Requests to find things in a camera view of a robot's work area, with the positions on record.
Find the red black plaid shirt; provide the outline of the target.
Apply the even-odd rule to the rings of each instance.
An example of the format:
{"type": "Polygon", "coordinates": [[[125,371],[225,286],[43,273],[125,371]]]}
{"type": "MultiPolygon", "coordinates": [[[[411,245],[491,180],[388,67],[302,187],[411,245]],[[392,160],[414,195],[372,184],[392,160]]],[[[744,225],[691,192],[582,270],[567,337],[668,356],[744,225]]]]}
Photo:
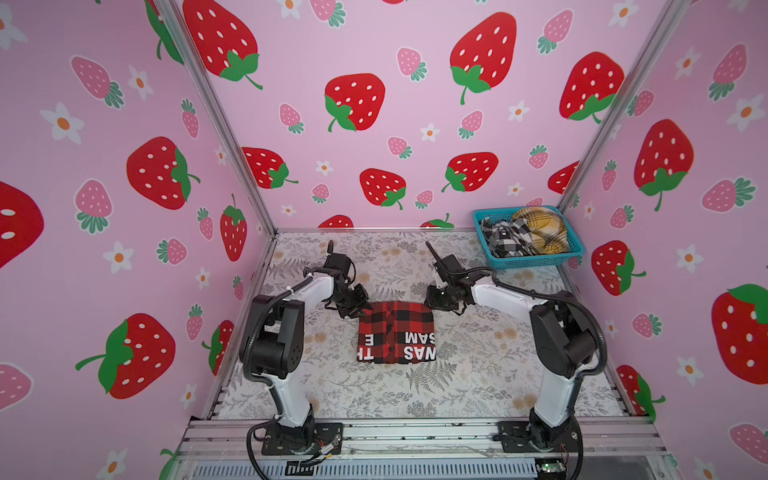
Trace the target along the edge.
{"type": "Polygon", "coordinates": [[[418,364],[436,360],[435,322],[424,304],[375,302],[359,318],[358,362],[418,364]]]}

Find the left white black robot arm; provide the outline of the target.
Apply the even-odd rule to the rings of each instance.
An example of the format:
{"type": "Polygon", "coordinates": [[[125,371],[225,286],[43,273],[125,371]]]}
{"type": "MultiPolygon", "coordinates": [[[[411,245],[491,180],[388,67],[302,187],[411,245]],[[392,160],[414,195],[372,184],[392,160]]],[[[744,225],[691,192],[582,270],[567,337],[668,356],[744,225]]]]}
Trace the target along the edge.
{"type": "Polygon", "coordinates": [[[319,305],[342,318],[357,318],[371,309],[355,274],[350,257],[330,252],[322,266],[307,268],[299,283],[251,301],[238,358],[243,378],[267,387],[283,429],[301,432],[314,422],[310,401],[290,379],[303,356],[305,315],[319,305]]]}

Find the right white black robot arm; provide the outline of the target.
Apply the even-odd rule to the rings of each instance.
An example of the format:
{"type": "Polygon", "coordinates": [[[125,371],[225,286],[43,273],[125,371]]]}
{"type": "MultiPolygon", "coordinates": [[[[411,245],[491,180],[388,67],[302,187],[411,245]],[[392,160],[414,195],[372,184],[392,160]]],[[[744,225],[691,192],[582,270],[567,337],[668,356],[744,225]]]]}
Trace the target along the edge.
{"type": "Polygon", "coordinates": [[[464,313],[470,305],[513,317],[528,315],[535,351],[544,373],[527,435],[545,449],[576,428],[575,404],[585,378],[604,372],[605,335],[594,315],[570,292],[546,294],[508,284],[490,267],[465,268],[449,255],[435,255],[440,281],[428,287],[425,304],[433,310],[464,313]]]}

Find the black white plaid shirt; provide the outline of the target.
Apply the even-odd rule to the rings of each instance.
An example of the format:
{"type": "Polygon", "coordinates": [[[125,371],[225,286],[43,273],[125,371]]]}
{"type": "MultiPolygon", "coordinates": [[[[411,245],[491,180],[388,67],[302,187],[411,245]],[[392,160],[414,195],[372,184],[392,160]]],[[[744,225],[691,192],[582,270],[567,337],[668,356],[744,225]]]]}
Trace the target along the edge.
{"type": "Polygon", "coordinates": [[[493,222],[486,217],[479,226],[492,257],[506,259],[535,254],[532,232],[524,218],[493,222]]]}

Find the yellow plaid shirt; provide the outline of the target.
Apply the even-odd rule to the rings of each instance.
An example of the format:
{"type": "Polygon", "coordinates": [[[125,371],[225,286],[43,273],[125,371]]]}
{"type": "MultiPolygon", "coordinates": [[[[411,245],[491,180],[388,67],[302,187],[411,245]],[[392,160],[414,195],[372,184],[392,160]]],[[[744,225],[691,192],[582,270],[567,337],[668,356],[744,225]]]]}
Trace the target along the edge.
{"type": "Polygon", "coordinates": [[[537,255],[571,251],[565,219],[557,211],[543,206],[527,207],[517,211],[513,218],[525,221],[531,238],[530,245],[537,255]]]}

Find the teal plastic basket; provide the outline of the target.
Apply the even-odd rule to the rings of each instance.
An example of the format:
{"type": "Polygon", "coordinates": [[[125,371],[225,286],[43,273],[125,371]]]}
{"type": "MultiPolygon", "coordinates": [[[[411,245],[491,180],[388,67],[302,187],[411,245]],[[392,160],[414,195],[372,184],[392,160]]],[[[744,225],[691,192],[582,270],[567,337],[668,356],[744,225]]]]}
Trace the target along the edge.
{"type": "Polygon", "coordinates": [[[483,253],[495,269],[558,266],[585,253],[565,216],[551,206],[475,210],[473,220],[483,253]]]}

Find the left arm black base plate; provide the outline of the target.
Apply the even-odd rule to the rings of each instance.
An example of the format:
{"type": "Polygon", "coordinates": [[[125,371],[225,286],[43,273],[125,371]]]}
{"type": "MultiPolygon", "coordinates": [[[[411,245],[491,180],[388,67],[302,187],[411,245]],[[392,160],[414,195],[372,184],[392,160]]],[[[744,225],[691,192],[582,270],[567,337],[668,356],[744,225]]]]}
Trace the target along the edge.
{"type": "Polygon", "coordinates": [[[280,424],[266,429],[261,442],[261,454],[265,456],[314,455],[341,452],[344,433],[343,423],[310,423],[305,427],[289,428],[280,424]]]}

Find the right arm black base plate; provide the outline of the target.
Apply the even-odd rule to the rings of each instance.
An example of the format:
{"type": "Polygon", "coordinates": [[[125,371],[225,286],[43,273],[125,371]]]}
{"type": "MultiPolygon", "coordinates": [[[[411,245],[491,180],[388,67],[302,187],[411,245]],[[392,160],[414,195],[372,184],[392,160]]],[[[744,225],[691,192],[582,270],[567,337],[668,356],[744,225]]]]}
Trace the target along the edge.
{"type": "Polygon", "coordinates": [[[576,453],[583,441],[571,419],[550,427],[546,423],[501,421],[492,440],[500,442],[505,453],[576,453]]]}

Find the aluminium rail frame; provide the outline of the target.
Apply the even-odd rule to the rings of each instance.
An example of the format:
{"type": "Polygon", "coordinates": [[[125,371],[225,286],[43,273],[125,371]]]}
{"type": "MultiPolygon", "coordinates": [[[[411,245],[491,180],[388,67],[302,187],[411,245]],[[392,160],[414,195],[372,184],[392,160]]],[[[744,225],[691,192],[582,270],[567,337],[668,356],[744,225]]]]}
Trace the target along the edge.
{"type": "Polygon", "coordinates": [[[506,436],[520,420],[344,419],[340,449],[313,467],[264,456],[250,420],[194,421],[171,479],[680,479],[656,428],[638,417],[582,417],[539,452],[506,436]]]}

